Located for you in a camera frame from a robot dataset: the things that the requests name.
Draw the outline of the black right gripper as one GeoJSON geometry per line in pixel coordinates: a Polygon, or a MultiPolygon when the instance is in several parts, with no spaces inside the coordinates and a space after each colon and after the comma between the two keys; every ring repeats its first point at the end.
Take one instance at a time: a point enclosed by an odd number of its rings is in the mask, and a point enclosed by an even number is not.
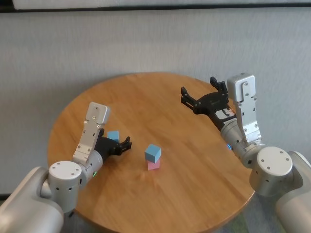
{"type": "Polygon", "coordinates": [[[210,84],[218,91],[204,95],[199,100],[194,99],[187,92],[185,87],[181,87],[181,103],[190,108],[196,115],[204,114],[210,118],[217,129],[222,129],[227,121],[236,120],[236,114],[225,115],[220,118],[216,112],[231,110],[228,103],[228,90],[225,81],[217,81],[215,77],[210,77],[210,84]]]}

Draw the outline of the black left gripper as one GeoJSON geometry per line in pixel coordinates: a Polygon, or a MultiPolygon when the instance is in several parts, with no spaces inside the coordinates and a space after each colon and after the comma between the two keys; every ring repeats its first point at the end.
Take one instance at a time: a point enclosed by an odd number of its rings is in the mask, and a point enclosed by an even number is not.
{"type": "Polygon", "coordinates": [[[117,143],[105,136],[105,130],[100,130],[99,138],[96,142],[96,151],[101,155],[103,162],[105,162],[109,156],[122,155],[125,151],[131,149],[131,147],[132,142],[129,136],[123,142],[117,143]]]}

